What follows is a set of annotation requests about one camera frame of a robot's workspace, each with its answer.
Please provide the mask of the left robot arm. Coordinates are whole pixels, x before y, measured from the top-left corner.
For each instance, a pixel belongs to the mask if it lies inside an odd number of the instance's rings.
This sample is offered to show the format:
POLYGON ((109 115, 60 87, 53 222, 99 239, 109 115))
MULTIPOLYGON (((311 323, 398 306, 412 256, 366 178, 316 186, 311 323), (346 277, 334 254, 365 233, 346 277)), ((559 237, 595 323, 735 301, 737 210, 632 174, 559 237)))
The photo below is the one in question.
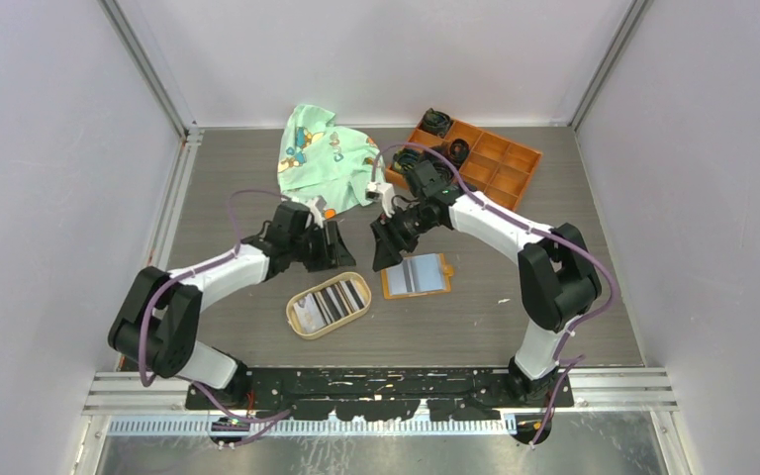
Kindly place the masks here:
POLYGON ((143 268, 108 334, 109 345, 138 366, 141 383, 179 378, 210 390, 227 409, 242 405, 251 386, 247 366, 198 338, 201 314, 246 287, 273 279, 298 262, 309 272, 352 266, 337 223, 318 210, 283 201, 254 235, 193 266, 143 268))

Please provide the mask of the beige oval card tray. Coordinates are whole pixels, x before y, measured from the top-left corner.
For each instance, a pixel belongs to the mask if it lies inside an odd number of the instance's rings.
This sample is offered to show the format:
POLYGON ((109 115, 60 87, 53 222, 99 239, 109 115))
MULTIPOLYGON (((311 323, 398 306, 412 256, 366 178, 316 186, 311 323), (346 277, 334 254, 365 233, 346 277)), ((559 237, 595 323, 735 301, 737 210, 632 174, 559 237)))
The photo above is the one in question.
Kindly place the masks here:
POLYGON ((361 318, 371 300, 365 279, 356 272, 343 272, 292 297, 286 320, 297 336, 314 340, 361 318))

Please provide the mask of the grey card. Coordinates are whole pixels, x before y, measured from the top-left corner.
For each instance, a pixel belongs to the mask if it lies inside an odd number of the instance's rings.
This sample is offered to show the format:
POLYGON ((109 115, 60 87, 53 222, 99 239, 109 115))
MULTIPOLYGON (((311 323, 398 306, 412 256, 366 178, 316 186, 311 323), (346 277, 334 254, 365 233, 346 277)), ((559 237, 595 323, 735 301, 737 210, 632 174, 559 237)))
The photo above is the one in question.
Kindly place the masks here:
POLYGON ((402 275, 406 292, 416 293, 418 291, 418 277, 411 258, 402 263, 402 275))

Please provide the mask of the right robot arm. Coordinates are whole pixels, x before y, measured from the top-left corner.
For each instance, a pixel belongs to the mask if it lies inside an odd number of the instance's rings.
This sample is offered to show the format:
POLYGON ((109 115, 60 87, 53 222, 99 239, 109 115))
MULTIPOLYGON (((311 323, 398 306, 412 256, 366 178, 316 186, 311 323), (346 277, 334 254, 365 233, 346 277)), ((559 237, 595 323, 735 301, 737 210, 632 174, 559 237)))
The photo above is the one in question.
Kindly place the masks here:
POLYGON ((366 185, 366 198, 382 208, 370 225, 376 244, 373 270, 402 263, 404 253, 414 251, 420 237, 438 227, 472 236, 505 256, 518 269, 529 318, 508 364, 507 384, 517 403, 536 405, 564 365, 559 354, 566 337, 601 296, 597 260, 576 227, 552 228, 522 218, 460 177, 442 177, 428 161, 407 172, 406 181, 414 196, 406 207, 397 205, 392 184, 366 185))

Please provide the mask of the orange leather card holder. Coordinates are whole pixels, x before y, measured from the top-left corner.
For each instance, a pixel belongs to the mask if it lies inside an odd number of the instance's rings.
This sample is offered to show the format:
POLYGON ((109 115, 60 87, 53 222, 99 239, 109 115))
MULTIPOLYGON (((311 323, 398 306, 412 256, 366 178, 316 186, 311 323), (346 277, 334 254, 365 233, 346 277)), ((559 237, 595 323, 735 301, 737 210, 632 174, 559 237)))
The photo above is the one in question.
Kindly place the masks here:
POLYGON ((443 253, 405 257, 401 263, 381 271, 384 298, 396 300, 443 294, 451 291, 455 269, 443 253))

